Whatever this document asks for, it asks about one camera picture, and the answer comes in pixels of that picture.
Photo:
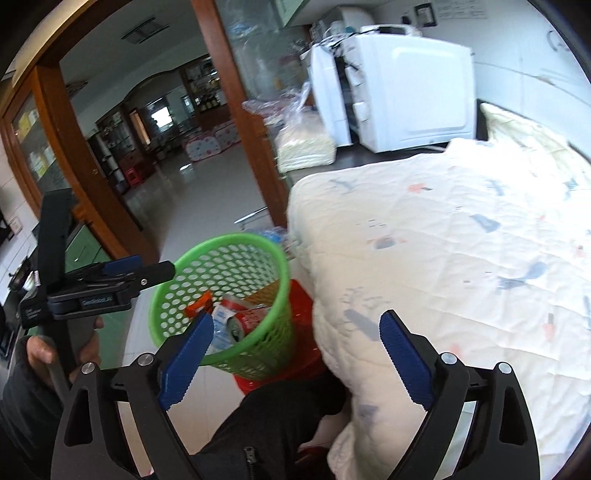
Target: perforated plastic basket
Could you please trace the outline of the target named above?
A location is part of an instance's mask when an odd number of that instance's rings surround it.
[[[289,304],[290,275],[285,253],[259,235],[232,233],[212,238],[184,254],[174,280],[162,284],[150,309],[150,334],[156,346],[187,328],[184,308],[210,290],[272,305],[261,324],[241,342],[206,355],[213,365],[248,380],[264,380],[289,364],[295,348]]]

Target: black pants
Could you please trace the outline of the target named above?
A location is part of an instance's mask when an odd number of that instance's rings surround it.
[[[314,437],[322,417],[340,412],[345,400],[345,387],[330,373],[265,385],[242,400],[193,455],[193,465],[203,480],[292,480],[299,446]],[[249,464],[247,452],[254,452],[255,463]]]

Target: human hand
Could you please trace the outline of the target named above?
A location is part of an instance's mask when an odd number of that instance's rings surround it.
[[[103,322],[103,320],[98,317],[96,319],[95,329],[100,329],[104,326],[105,322]],[[78,364],[84,365],[87,362],[94,362],[97,365],[100,365],[99,348],[99,336],[95,332],[92,335],[90,342],[82,347],[78,353]],[[29,340],[27,340],[27,359],[29,361],[29,365],[31,365],[31,368],[37,374],[39,379],[42,380],[42,382],[48,387],[53,388],[47,365],[57,362],[56,350],[47,345],[40,337],[31,337]],[[74,383],[76,375],[79,371],[80,369],[76,368],[76,370],[70,373],[69,377],[71,383]]]

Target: window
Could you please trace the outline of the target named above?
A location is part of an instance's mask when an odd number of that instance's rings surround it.
[[[167,106],[152,113],[151,116],[154,120],[156,120],[156,124],[158,125],[160,131],[164,131],[173,126],[173,118],[170,116],[170,111],[168,110]]]

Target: plastic bag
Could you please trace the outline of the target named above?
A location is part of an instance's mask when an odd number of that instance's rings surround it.
[[[256,235],[261,235],[267,238],[267,240],[271,240],[274,244],[279,245],[287,258],[290,260],[293,257],[291,256],[291,242],[288,236],[287,229],[283,228],[282,226],[275,226],[272,228],[259,228],[259,229],[251,229],[246,230],[248,233],[255,233]]]
[[[242,104],[248,112],[261,115],[268,126],[285,122],[275,139],[280,173],[335,161],[336,146],[320,114],[304,106],[309,94],[310,82],[305,82],[301,92],[292,90],[277,100],[248,100]]]

